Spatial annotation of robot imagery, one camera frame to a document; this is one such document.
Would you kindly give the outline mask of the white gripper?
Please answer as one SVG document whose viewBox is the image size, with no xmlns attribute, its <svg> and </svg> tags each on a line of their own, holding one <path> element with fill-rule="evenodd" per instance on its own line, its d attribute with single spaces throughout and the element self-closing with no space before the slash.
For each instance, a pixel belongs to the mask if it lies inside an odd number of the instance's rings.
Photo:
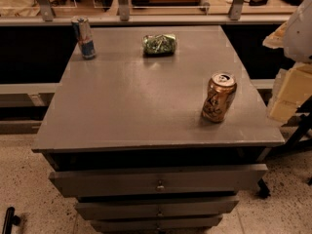
<svg viewBox="0 0 312 234">
<path fill-rule="evenodd" d="M 264 47 L 284 47 L 287 58 L 297 61 L 289 69 L 280 69 L 274 80 L 267 116 L 287 123 L 298 108 L 312 97 L 312 0 L 304 0 L 274 32 L 265 37 Z"/>
</svg>

